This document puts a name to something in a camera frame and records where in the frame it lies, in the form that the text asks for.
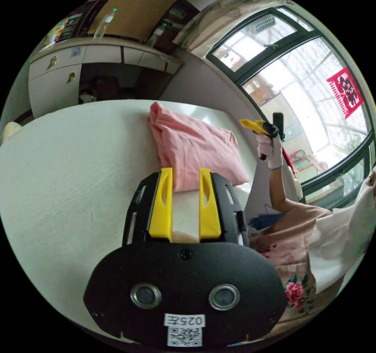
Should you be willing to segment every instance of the curtain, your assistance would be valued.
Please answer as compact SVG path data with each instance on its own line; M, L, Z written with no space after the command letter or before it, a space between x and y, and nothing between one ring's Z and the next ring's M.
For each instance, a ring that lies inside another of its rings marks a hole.
M218 0L196 15L174 39L176 45L199 58L236 25L251 15L279 5L293 5L290 0Z

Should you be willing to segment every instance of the red paper cut decoration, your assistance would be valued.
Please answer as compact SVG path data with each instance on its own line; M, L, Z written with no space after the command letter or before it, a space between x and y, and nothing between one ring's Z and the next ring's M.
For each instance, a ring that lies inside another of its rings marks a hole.
M345 67L326 81L329 83L345 119L349 118L364 101L350 70Z

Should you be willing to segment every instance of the plastic bottle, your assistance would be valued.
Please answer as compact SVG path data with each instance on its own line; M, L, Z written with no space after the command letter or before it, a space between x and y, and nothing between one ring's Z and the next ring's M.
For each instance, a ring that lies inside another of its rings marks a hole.
M158 38L163 34L163 32L165 31L167 27L167 24L166 23L163 23L161 24L159 27L157 27L154 31L154 33L152 34L151 38L148 40L148 42L146 43L146 45L150 46L150 47L153 47Z
M105 17L102 19L101 23L99 24L97 30L94 33L94 39L101 39L103 38L108 24L112 21L112 19L115 16L115 12L117 9L112 9L110 14L105 15Z

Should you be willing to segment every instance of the window frame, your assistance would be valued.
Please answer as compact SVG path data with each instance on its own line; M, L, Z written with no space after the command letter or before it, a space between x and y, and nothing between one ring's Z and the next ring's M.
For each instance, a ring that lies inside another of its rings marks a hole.
M276 8L265 9L250 16L249 18L246 18L237 26L235 26L229 33L227 33L219 42L217 42L213 46L213 48L210 50L210 52L206 55L206 58L210 62L212 62L216 67L218 67L223 73L225 73L225 75L228 78L230 78L232 82L238 81L243 75L248 74L249 70L254 68L254 65L258 65L259 63L262 63L264 59L275 57L275 50L273 49L273 47L266 47L261 53L259 53L257 56L249 60L246 64L240 67L240 69L238 69L237 71L233 71L229 67L227 67L225 64L223 64L223 62L221 62L215 55L213 55L213 53L217 49L219 49L221 46L223 46L225 42L227 42L233 35L241 31L248 25L252 24L255 20L262 18L263 16L269 15L269 14L274 15L275 17L278 17L279 19L283 20L288 25L296 29L296 32L284 37L283 39L273 44L277 46L278 49L286 48L289 46L290 43L294 43L300 38L307 36L307 34L317 31L315 29L313 31L307 31L304 27L302 27L300 24L295 22L289 16L277 11Z
M297 17L298 19L301 19L303 22L307 23L310 27L312 27L313 30L307 31L305 28L303 28L300 24L298 24L292 18L281 13L280 11L277 11L278 8L283 8L284 10L288 11L289 13ZM264 51L262 51L260 54L252 58L250 61L248 61L239 70L235 72L232 71L230 68L228 68L225 64L223 64L218 58L216 58L212 54L239 30L243 29L247 25L254 22L256 19L262 16L265 16L267 14L272 14L280 18L281 20L285 21L286 23L294 27L297 31L277 41L274 44L274 45L278 45L277 49L274 49L272 47L267 47ZM224 36L219 42L217 42L213 46L211 51L207 54L206 58L208 61L213 63L221 72L223 72L241 90L241 92L247 97L249 102L253 105L253 107L256 109L258 114L261 116L262 120L268 121L268 119L262 112L261 108L253 101L251 96L247 94L247 92L242 88L242 85L246 83L248 80L250 80L251 78L253 78L255 75L257 75L264 68L266 68L267 66L269 66L276 60L280 59L287 53L293 51L299 46L311 40L314 40L316 38L322 38L331 48L332 54L334 54L337 57L337 59L340 62L342 62L343 65L345 65L345 67L351 70L348 63L338 52L334 44L328 38L326 38L326 36L322 34L312 23L302 18L298 13L294 12L293 10L290 10L289 7L287 7L286 5L279 5L274 8L262 10L250 16L249 18L245 19L244 21L239 23L236 27L234 27L233 30L230 31L226 36ZM354 75L354 73L352 73L352 77L360 89L360 84L358 82L357 77ZM345 159L340 161L334 167L329 168L325 172L319 174L318 176L302 184L304 196L301 201L303 203L306 202L305 196L317 190L320 190L324 186L329 185L330 183L332 183L338 178L338 175L347 173L354 166L356 166L356 164L358 164L362 159L364 160L364 178L366 178L367 175L369 174L370 169L371 169L370 153L372 153L372 151L373 153L376 153L376 137L375 137L374 123L372 122L372 119L371 119L370 109L367 104L367 100L361 89L360 89L360 93L364 100L364 103L363 103L364 107L362 107L362 109L363 109L363 112L365 112L364 114L365 119L370 129L369 133L367 134L364 141ZM351 203L353 200L355 200L358 191L359 191L359 187L353 190L351 193L349 193L345 197L343 197L338 202L336 202L334 205L328 206L328 209L331 210L333 208L341 208L341 206L345 206Z

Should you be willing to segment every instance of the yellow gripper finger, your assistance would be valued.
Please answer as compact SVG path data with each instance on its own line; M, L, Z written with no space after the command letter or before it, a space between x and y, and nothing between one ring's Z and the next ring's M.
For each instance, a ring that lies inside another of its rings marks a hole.
M200 168L199 240L216 240L220 236L221 224L210 169Z
M257 134L268 135L268 132L263 129L264 121L256 120L253 122L249 119L241 119L240 124L246 129L250 129Z
M149 234L172 242L172 168L163 168L155 195Z

